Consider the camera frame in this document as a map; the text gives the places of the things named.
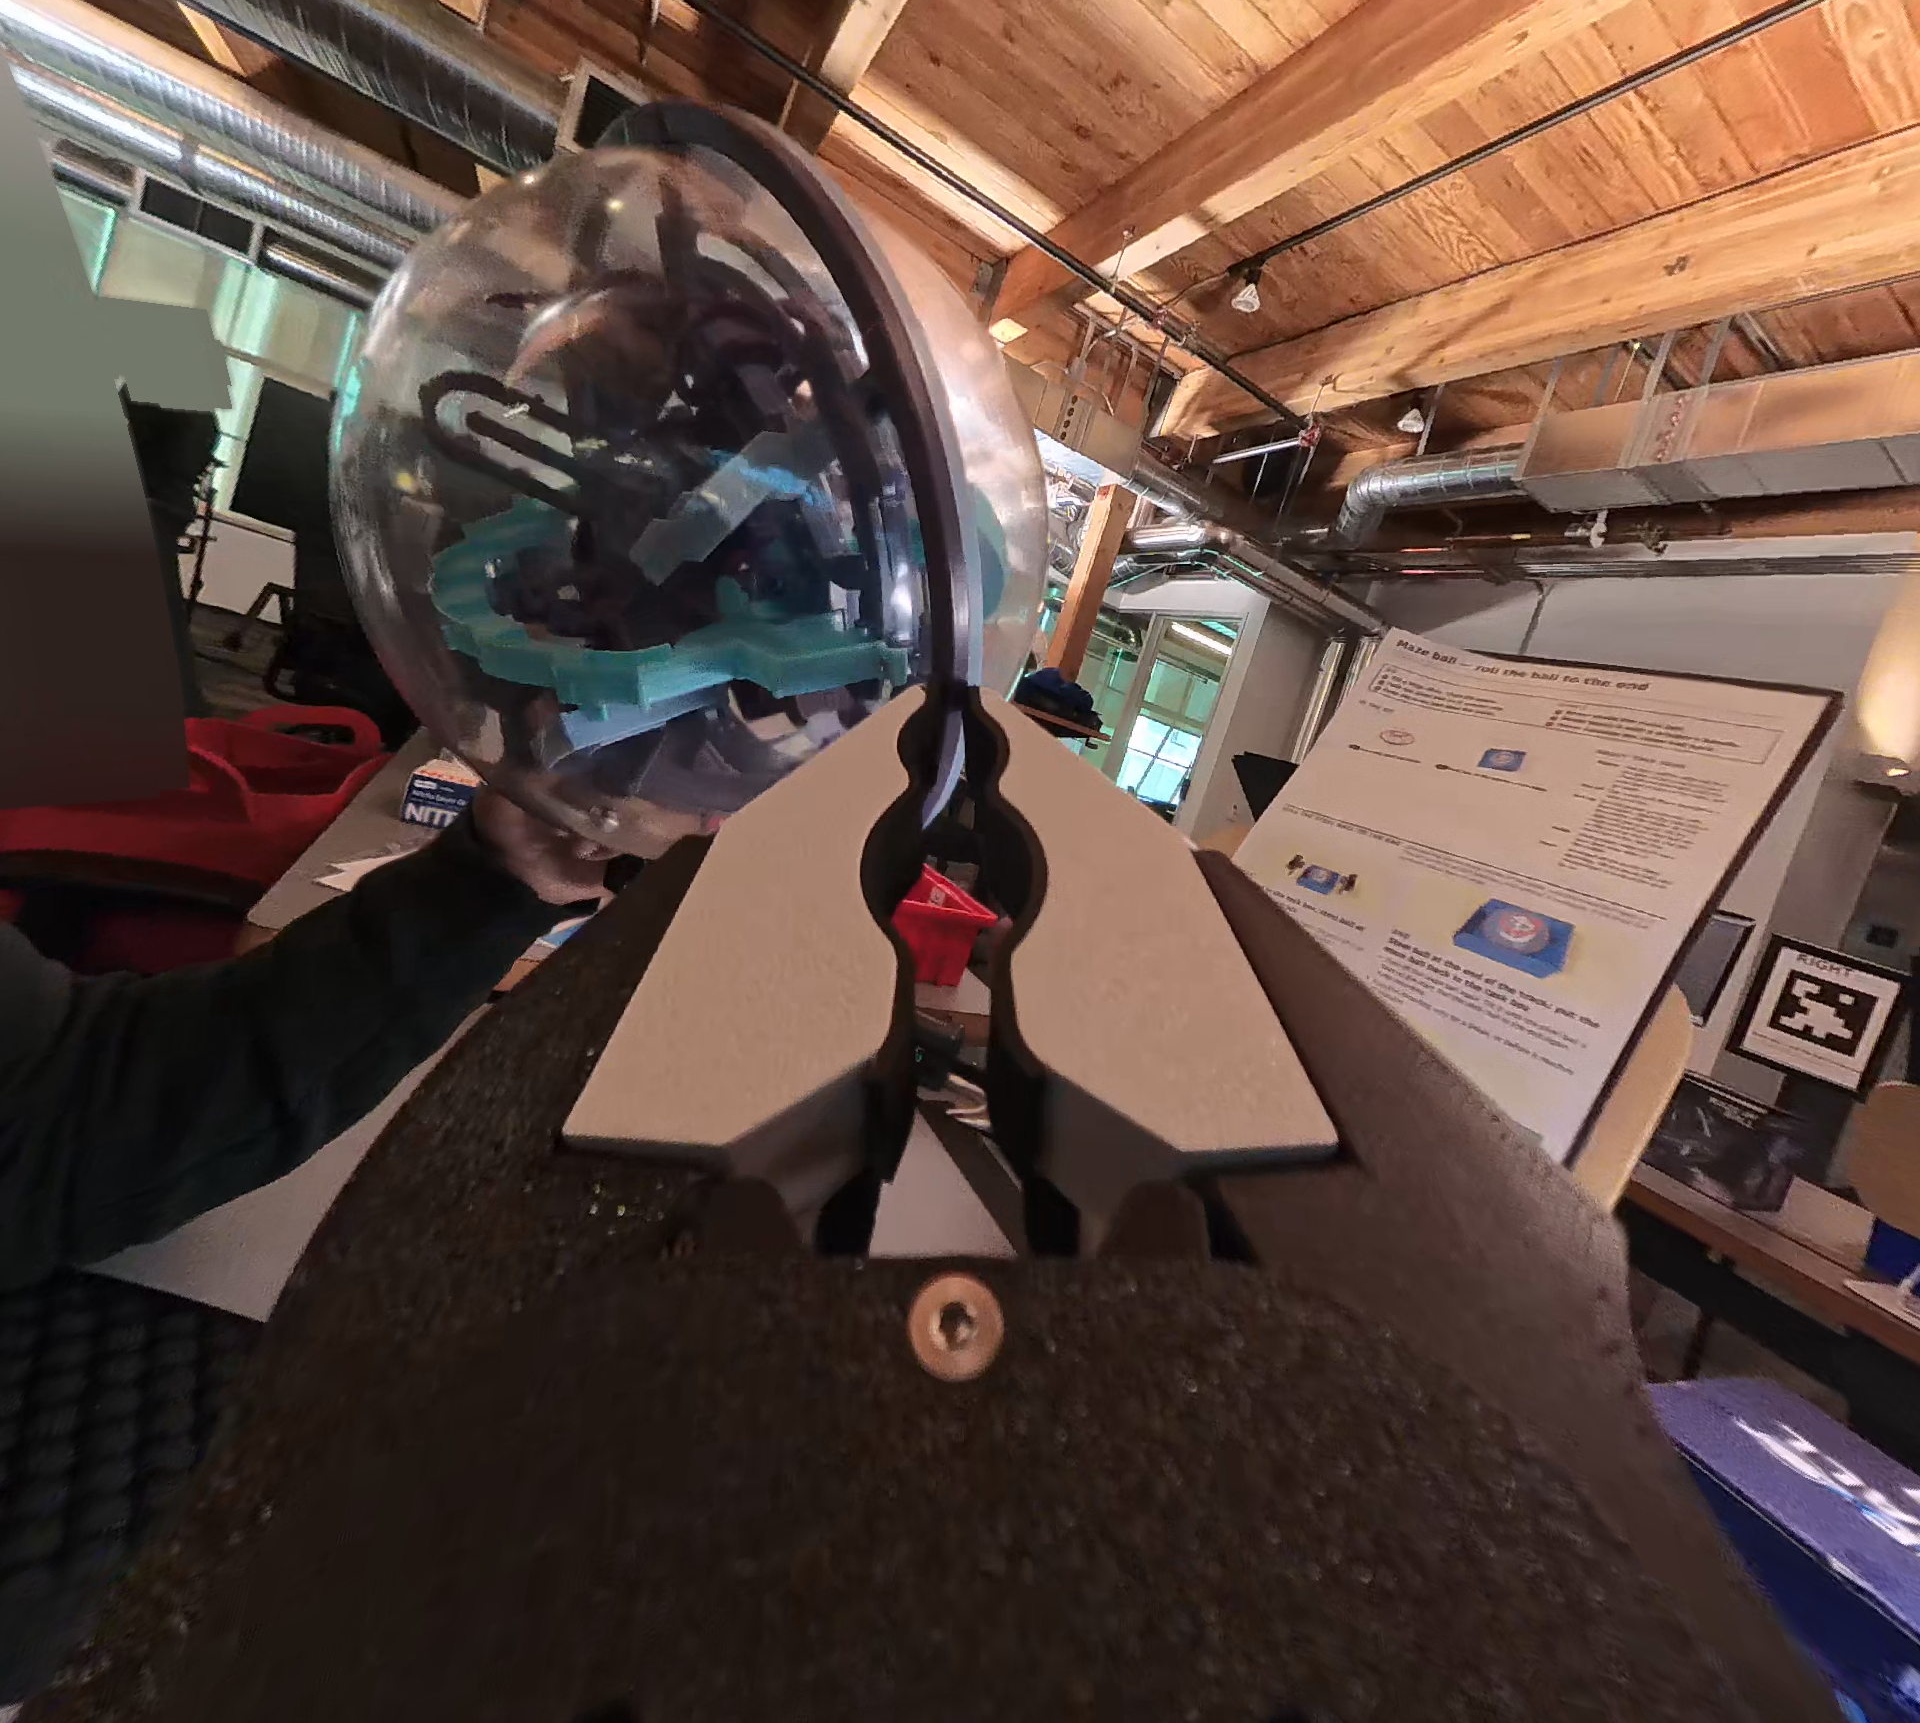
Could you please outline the person's left hand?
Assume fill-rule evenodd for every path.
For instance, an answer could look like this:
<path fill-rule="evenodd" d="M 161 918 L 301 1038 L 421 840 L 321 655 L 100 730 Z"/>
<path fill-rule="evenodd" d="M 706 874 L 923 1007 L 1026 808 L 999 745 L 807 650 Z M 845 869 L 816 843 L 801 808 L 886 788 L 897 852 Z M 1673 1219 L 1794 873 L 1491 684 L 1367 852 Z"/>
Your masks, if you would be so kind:
<path fill-rule="evenodd" d="M 610 897 L 613 847 L 552 827 L 494 788 L 476 791 L 469 818 L 494 869 L 518 880 L 543 904 L 569 912 Z"/>

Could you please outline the red carry bag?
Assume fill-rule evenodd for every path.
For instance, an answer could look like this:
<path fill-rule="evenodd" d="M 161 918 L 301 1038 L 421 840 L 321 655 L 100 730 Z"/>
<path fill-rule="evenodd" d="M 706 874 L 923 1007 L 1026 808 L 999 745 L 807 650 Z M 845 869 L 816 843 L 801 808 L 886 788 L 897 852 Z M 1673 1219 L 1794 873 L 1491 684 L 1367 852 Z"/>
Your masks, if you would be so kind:
<path fill-rule="evenodd" d="M 219 965 L 257 897 L 384 768 L 352 708 L 189 716 L 185 788 L 4 813 L 4 922 L 74 974 Z"/>

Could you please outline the instruction sheet board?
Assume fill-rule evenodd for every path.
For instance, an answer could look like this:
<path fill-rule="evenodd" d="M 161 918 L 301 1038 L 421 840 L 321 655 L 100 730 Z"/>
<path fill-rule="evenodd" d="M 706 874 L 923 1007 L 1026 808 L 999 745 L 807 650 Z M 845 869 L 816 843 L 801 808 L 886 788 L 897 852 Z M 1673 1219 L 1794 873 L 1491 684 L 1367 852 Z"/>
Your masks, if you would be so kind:
<path fill-rule="evenodd" d="M 1664 1115 L 1613 1111 L 1638 1044 L 1839 711 L 1386 629 L 1235 869 L 1619 1205 Z"/>

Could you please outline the maze ball box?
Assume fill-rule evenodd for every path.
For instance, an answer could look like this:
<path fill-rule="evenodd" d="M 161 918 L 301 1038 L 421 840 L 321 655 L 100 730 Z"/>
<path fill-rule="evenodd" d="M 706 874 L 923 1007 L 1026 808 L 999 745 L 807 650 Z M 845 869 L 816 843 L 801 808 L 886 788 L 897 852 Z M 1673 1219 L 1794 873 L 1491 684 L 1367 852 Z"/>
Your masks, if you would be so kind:
<path fill-rule="evenodd" d="M 1918 1721 L 1918 1472 L 1773 1382 L 1660 1382 L 1651 1402 L 1844 1708 Z"/>

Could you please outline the red plastic bin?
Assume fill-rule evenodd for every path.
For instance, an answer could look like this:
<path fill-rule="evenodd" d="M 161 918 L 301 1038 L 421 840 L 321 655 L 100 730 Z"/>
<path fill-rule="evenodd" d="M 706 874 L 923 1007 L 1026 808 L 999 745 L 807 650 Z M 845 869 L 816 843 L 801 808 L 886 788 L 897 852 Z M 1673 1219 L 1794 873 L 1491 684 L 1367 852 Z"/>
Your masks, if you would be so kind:
<path fill-rule="evenodd" d="M 970 969 L 980 938 L 1005 926 L 1005 915 L 926 865 L 895 908 L 889 926 L 907 952 L 915 985 L 951 990 Z"/>

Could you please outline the black mesh chair seat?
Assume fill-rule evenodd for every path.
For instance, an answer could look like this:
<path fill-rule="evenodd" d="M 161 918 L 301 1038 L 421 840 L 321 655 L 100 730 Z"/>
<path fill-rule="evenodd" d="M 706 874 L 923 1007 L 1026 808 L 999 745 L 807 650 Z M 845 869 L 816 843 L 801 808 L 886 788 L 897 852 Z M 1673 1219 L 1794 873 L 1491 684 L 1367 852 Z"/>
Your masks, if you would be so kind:
<path fill-rule="evenodd" d="M 85 1640 L 257 1337 L 255 1320 L 100 1274 L 4 1293 L 4 1701 Z"/>

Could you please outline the person's left forearm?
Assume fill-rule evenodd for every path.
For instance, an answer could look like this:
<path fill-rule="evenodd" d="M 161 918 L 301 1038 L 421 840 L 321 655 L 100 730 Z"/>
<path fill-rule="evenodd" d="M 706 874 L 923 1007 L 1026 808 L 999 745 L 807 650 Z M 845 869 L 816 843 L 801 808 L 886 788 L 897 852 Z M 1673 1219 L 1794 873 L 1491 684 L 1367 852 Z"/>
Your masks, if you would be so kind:
<path fill-rule="evenodd" d="M 4 1293 L 293 1173 L 584 912 L 461 818 L 225 965 L 80 979 L 4 926 Z"/>

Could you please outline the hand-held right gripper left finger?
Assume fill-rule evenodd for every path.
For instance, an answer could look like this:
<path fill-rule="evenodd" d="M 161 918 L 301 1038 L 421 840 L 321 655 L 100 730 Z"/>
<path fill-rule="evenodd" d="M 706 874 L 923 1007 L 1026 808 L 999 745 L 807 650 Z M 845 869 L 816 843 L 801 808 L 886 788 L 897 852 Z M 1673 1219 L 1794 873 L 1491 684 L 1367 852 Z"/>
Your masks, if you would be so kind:
<path fill-rule="evenodd" d="M 923 708 L 903 689 L 720 823 L 564 1117 L 569 1151 L 766 1183 L 801 1224 L 857 1173 L 902 980 L 863 852 L 911 788 Z"/>

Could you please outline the framed marker tag sign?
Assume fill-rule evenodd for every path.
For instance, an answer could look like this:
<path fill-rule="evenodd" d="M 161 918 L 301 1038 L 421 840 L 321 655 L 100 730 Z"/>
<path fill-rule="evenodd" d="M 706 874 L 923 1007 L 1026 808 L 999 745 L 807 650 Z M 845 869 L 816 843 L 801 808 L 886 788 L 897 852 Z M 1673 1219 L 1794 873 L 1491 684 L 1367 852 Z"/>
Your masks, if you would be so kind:
<path fill-rule="evenodd" d="M 1911 974 L 1768 936 L 1727 1033 L 1746 1062 L 1864 1098 L 1911 1010 Z"/>

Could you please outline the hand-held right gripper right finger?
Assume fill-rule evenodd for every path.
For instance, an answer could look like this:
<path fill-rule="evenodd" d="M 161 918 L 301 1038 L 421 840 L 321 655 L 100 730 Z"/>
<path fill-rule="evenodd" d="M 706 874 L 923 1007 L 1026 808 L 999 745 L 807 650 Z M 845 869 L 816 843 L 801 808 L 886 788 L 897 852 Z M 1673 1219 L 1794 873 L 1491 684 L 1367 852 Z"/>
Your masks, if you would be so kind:
<path fill-rule="evenodd" d="M 1198 853 L 999 696 L 994 799 L 1033 873 L 994 1028 L 1036 1071 L 1036 1171 L 1076 1213 L 1147 1183 L 1337 1153 L 1337 1126 Z"/>

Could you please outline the clear maze ball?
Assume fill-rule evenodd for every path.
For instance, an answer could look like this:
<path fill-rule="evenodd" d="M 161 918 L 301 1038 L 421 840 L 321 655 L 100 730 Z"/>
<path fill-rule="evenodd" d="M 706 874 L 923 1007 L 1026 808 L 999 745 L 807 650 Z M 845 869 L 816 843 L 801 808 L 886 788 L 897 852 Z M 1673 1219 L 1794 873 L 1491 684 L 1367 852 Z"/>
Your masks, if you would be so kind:
<path fill-rule="evenodd" d="M 418 723 L 619 853 L 715 832 L 907 689 L 1011 696 L 1046 461 L 954 277 L 775 128 L 652 103 L 392 275 L 330 428 Z"/>

